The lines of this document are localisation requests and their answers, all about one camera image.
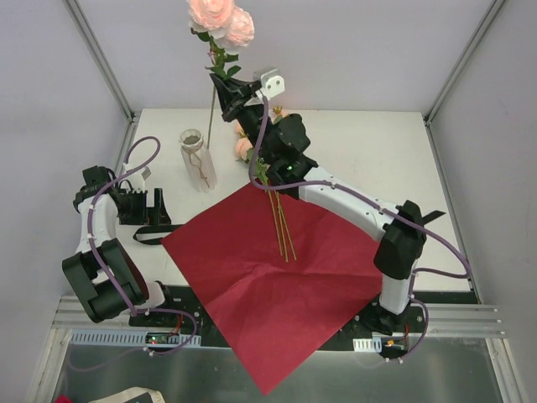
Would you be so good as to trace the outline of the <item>right aluminium frame post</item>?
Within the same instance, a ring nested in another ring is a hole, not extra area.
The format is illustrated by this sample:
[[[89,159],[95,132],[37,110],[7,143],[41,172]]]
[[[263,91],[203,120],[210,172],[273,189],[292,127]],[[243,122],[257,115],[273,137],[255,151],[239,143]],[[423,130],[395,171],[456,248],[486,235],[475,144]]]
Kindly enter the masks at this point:
[[[508,4],[507,0],[493,0],[487,6],[487,9],[481,19],[479,20],[477,27],[474,29],[467,44],[463,48],[461,54],[456,60],[455,65],[451,68],[444,84],[442,85],[439,93],[435,97],[435,100],[431,104],[427,113],[424,115],[423,120],[427,128],[435,120],[439,114],[444,103],[454,90],[457,82],[461,78],[464,70],[469,66],[473,56],[477,52],[477,49],[481,43],[485,40],[489,30],[494,25],[498,16],[503,11],[504,7]]]

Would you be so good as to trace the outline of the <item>red object at bottom edge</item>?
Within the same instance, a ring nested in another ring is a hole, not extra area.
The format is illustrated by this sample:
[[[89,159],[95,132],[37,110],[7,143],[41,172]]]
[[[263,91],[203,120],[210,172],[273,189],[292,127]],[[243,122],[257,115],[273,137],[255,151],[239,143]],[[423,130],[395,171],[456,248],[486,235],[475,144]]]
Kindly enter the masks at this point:
[[[71,399],[69,399],[65,395],[59,395],[55,400],[54,403],[73,403]]]

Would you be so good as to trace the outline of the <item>light pink rose stem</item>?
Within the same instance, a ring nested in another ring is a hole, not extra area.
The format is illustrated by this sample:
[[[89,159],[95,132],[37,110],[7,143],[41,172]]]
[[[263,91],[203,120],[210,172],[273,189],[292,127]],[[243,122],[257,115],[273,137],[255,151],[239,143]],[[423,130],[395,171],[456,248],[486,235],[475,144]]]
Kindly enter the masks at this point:
[[[210,64],[206,69],[218,81],[213,84],[208,138],[211,140],[213,113],[216,105],[217,84],[227,83],[240,70],[239,53],[246,49],[255,36],[251,14],[232,0],[187,1],[190,32],[208,46]]]

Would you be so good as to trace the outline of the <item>white ribbed ceramic vase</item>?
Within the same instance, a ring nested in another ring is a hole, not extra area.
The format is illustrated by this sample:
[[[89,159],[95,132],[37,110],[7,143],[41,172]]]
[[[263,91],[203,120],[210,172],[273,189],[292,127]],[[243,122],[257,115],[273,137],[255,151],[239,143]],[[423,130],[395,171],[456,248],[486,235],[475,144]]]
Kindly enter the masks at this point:
[[[216,172],[201,132],[187,129],[180,135],[179,142],[191,184],[199,192],[213,190],[216,187]]]

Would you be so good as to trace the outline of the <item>left aluminium frame post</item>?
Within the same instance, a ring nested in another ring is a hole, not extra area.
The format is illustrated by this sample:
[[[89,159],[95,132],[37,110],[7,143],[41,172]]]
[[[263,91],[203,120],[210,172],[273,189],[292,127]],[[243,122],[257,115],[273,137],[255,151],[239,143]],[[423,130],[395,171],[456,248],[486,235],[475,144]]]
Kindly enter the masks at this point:
[[[95,35],[90,22],[85,15],[80,3],[76,0],[63,0],[66,11],[76,26],[83,42],[96,68],[99,70],[102,79],[107,85],[112,97],[118,105],[123,117],[128,123],[132,123],[135,118],[135,111],[132,110],[121,85],[109,64],[107,57]]]

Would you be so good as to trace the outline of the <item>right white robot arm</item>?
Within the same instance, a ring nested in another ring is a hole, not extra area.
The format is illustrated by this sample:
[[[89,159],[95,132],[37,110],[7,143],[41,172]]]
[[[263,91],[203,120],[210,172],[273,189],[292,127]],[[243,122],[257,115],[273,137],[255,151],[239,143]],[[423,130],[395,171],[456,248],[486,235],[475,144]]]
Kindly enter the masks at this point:
[[[254,147],[249,175],[254,185],[309,202],[341,217],[378,243],[374,267],[382,275],[380,293],[360,312],[364,327],[392,335],[408,320],[411,272],[422,255],[425,220],[411,201],[382,203],[347,186],[305,155],[310,146],[298,113],[273,123],[269,97],[280,92],[282,77],[240,81],[212,72],[210,78],[226,122],[238,121]]]

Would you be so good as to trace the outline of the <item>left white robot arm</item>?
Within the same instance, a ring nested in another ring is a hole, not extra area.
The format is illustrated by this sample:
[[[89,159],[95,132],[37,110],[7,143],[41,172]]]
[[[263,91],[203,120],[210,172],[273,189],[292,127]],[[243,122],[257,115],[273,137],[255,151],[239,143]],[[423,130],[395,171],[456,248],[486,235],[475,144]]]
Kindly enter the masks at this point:
[[[137,226],[138,233],[164,233],[175,227],[164,204],[161,188],[136,189],[128,179],[95,165],[82,172],[84,186],[73,205],[81,216],[81,240],[73,256],[62,261],[62,270],[87,316],[99,323],[130,308],[149,309],[158,326],[167,327],[177,317],[177,306],[161,281],[148,283],[116,235],[116,226]]]

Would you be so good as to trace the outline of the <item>brown red wrapping paper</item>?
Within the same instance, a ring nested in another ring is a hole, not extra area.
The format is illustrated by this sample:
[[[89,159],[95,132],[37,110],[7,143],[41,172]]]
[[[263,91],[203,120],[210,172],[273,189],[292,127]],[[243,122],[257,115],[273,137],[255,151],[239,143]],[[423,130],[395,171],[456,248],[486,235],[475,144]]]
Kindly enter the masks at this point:
[[[378,243],[320,207],[281,203],[294,245],[279,252],[268,195],[244,186],[163,239],[256,386],[270,393],[381,289]]]

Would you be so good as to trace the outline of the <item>pink artificial flower bunch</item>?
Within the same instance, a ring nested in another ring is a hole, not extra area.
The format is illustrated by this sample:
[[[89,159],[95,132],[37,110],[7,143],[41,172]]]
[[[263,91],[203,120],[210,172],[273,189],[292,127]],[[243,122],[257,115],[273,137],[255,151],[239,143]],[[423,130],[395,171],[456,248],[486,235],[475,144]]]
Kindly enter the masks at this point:
[[[253,155],[253,146],[238,121],[235,121],[235,133],[237,135],[235,155],[238,160],[249,163]],[[267,176],[268,167],[260,157],[257,157],[254,177],[264,186],[269,186],[269,178]],[[265,194],[268,196],[272,210],[279,253],[284,257],[285,262],[289,262],[290,259],[297,260],[295,246],[291,238],[279,193],[277,191],[266,191]]]

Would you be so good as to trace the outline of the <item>aluminium frame post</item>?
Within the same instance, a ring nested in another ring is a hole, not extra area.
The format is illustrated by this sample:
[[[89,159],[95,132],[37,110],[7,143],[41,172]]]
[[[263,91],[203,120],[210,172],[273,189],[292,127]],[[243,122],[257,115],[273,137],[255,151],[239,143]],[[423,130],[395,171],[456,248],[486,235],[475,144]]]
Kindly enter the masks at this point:
[[[109,64],[107,57],[95,35],[90,22],[85,15],[80,3],[76,0],[63,0],[66,11],[76,26],[83,42],[96,68],[99,70],[102,79],[107,85],[112,97],[118,105],[123,117],[128,123],[132,123],[135,118],[135,111],[132,110],[121,85]]]
[[[427,128],[435,120],[439,114],[444,103],[454,90],[457,82],[461,78],[464,70],[469,66],[473,56],[477,52],[477,49],[481,43],[485,40],[489,30],[494,25],[498,16],[503,11],[504,7],[508,4],[507,0],[493,0],[487,6],[487,9],[481,19],[479,20],[477,27],[474,29],[467,44],[463,48],[461,54],[456,60],[455,65],[451,68],[444,84],[442,85],[439,93],[435,97],[435,100],[431,104],[427,113],[424,115],[423,120]]]

